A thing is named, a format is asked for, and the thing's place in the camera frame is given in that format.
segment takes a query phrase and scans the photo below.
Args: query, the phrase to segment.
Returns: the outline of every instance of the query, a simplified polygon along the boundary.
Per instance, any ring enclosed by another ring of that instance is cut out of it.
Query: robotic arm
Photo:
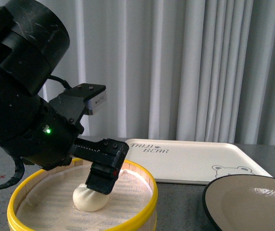
[[[92,115],[106,100],[105,86],[71,88],[51,72],[69,47],[66,28],[35,0],[11,0],[0,7],[0,147],[15,161],[15,175],[0,189],[16,184],[24,164],[44,170],[71,163],[72,156],[92,161],[87,187],[109,194],[128,152],[111,139],[78,138],[83,115]],[[50,78],[65,91],[46,102],[38,96]]]

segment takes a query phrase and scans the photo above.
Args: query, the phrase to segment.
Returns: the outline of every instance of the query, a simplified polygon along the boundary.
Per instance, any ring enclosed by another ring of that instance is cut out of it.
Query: bamboo steamer
[[[87,167],[90,164],[91,164],[91,162],[89,162],[89,161],[85,161],[85,160],[76,158],[72,161],[72,163],[69,166],[57,167],[51,171],[40,170],[40,171],[34,173],[33,175],[31,175],[30,177],[28,177],[26,180],[24,180],[17,187],[17,189],[13,192],[10,202],[9,202],[9,205],[8,205],[7,218],[8,218],[8,224],[9,224],[10,230],[12,230],[12,231],[39,230],[37,228],[30,227],[27,224],[27,222],[25,222],[22,218],[19,217],[19,213],[21,213],[20,212],[21,210],[19,210],[19,209],[23,209],[24,205],[29,203],[28,202],[29,196],[32,195],[33,191],[37,187],[39,187],[40,184],[43,184],[43,182],[47,183],[47,185],[50,185],[50,181],[51,181],[50,178],[53,179],[54,176],[56,176],[58,174],[63,174],[63,173],[69,172],[69,171],[72,171],[72,172],[77,171],[79,168]],[[145,183],[145,185],[149,188],[149,191],[150,191],[149,200],[147,199],[146,201],[144,201],[145,206],[143,205],[143,207],[141,209],[139,209],[134,214],[133,217],[130,217],[127,220],[120,219],[121,222],[119,224],[109,227],[105,230],[109,230],[109,231],[126,231],[126,230],[128,230],[128,231],[153,231],[153,230],[155,230],[156,222],[157,222],[156,205],[157,205],[157,199],[158,199],[158,189],[157,189],[157,185],[156,185],[156,182],[155,182],[153,176],[144,167],[142,167],[134,162],[128,161],[128,160],[125,160],[125,162],[122,166],[122,170],[123,170],[123,172],[132,173],[133,175],[139,177],[139,179],[141,179]],[[117,186],[115,184],[115,187],[110,195],[110,199],[111,199],[111,197],[113,197],[114,190],[117,190],[116,188],[117,188]],[[49,196],[48,194],[49,193],[43,193],[42,197]],[[126,206],[124,206],[124,208],[121,208],[124,210],[123,214],[130,214],[131,211],[126,211],[126,210],[133,209],[135,206],[130,205],[129,207],[130,208],[127,208]],[[107,216],[117,216],[116,210],[119,210],[119,208],[120,207],[117,207],[115,209],[115,211],[105,214],[104,215],[105,219],[113,219],[112,217],[106,218]],[[30,212],[28,212],[28,210],[25,210],[25,211],[26,212],[23,213],[23,217],[31,217],[32,216],[32,214],[31,214],[32,211],[30,211]],[[68,215],[74,216],[75,213],[77,213],[78,216],[81,215],[80,213],[83,213],[84,218],[83,219],[77,218],[77,220],[82,220],[82,222],[88,226],[89,219],[86,216],[88,216],[88,214],[90,216],[93,216],[96,212],[84,213],[81,211],[77,211],[77,209],[74,210],[74,208],[69,208]],[[47,215],[43,214],[42,218],[37,218],[35,220],[37,220],[37,221],[40,220],[40,223],[43,223],[43,224],[45,223],[46,220],[53,221],[53,219],[49,219],[49,215],[50,215],[50,213],[48,212]],[[56,225],[59,224],[59,222],[60,221],[58,221],[57,219],[55,220]]]

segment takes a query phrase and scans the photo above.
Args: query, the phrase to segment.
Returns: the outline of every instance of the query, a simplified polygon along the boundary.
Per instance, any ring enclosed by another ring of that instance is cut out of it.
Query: gray countertop
[[[235,144],[275,177],[275,146]],[[26,166],[23,180],[38,171],[37,166]],[[0,184],[14,172],[14,163],[0,148]],[[16,187],[0,190],[0,231],[8,231],[7,205]],[[205,186],[158,183],[157,204],[158,231],[214,230],[202,208],[202,193]]]

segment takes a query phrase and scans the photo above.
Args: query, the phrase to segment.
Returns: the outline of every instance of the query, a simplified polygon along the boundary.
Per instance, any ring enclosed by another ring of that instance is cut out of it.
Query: black cable
[[[12,157],[12,159],[15,164],[14,175],[6,183],[0,184],[0,189],[6,189],[17,184],[24,175],[25,169],[22,159],[20,157]]]
[[[72,88],[70,87],[69,83],[66,80],[59,78],[57,76],[49,76],[48,79],[60,82],[66,90],[69,90]]]

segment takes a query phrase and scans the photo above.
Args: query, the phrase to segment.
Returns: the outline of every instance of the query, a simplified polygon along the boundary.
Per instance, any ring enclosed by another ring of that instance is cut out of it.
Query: yellow steamer rim
[[[73,159],[69,166],[57,167],[50,171],[39,170],[32,174],[30,177],[25,179],[13,192],[8,208],[7,208],[7,219],[11,231],[34,231],[33,229],[24,225],[16,216],[21,202],[25,199],[26,195],[37,185],[41,180],[49,175],[55,174],[57,172],[64,171],[66,169],[90,164],[91,162],[82,160],[79,158]],[[126,222],[114,226],[113,228],[107,229],[108,231],[149,231],[156,229],[157,223],[157,213],[156,205],[158,199],[158,188],[154,177],[148,172],[144,167],[125,160],[122,169],[128,169],[138,173],[150,186],[152,189],[152,197],[148,204],[134,217],[127,220]]]

